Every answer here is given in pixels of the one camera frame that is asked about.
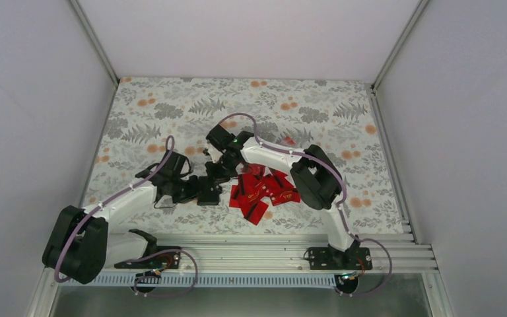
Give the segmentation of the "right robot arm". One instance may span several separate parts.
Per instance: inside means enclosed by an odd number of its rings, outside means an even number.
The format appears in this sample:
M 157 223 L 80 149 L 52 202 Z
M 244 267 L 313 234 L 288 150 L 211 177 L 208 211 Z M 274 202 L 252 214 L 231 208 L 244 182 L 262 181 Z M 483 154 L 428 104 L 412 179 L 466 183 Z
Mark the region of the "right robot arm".
M 268 142 L 248 131 L 234 135 L 221 125 L 212 128 L 206 140 L 206 154 L 211 158 L 206 164 L 209 176 L 225 182 L 237 176 L 240 164 L 260 164 L 285 173 L 292 178 L 302 202 L 321 212 L 333 264 L 347 269 L 355 263 L 355 235 L 348 229 L 339 200 L 346 185 L 319 146 L 295 149 Z

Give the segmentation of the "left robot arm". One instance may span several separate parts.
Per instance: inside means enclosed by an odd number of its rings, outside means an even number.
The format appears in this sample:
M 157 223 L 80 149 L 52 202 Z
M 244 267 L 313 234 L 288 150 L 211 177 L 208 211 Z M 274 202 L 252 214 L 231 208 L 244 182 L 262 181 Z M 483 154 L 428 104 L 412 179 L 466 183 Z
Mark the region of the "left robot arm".
M 124 189 L 112 197 L 85 207 L 62 209 L 42 255 L 46 267 L 54 270 L 58 283 L 93 281 L 105 267 L 143 267 L 155 275 L 162 269 L 178 268 L 182 249 L 161 246 L 142 229 L 122 229 L 122 222 L 151 207 L 166 195 L 175 196 L 183 178 L 193 171 L 189 159 L 166 153 L 136 173 Z

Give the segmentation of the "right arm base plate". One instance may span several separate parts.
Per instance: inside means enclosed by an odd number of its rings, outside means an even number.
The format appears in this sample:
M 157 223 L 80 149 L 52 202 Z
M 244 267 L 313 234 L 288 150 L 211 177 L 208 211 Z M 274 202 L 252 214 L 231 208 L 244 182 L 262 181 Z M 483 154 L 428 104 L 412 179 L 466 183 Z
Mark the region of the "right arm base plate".
M 311 247 L 304 255 L 311 270 L 371 270 L 372 258 L 368 248 L 355 248 L 346 252 L 337 251 L 331 247 Z

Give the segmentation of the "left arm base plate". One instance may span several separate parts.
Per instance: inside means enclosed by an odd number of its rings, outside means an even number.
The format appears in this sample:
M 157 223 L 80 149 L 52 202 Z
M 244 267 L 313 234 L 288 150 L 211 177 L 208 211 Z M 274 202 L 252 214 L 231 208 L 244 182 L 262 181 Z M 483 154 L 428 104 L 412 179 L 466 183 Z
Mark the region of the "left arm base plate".
M 160 246 L 157 251 L 147 252 L 143 259 L 126 260 L 114 264 L 116 269 L 165 270 L 178 269 L 182 257 L 182 249 L 177 246 Z

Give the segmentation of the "black leather card holder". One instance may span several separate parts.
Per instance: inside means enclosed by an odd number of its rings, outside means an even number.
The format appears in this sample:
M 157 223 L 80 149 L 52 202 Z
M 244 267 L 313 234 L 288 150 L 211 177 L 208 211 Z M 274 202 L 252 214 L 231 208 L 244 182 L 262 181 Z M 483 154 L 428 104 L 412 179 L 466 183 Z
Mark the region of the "black leather card holder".
M 215 206 L 220 203 L 221 187 L 208 176 L 198 178 L 197 204 L 200 206 Z

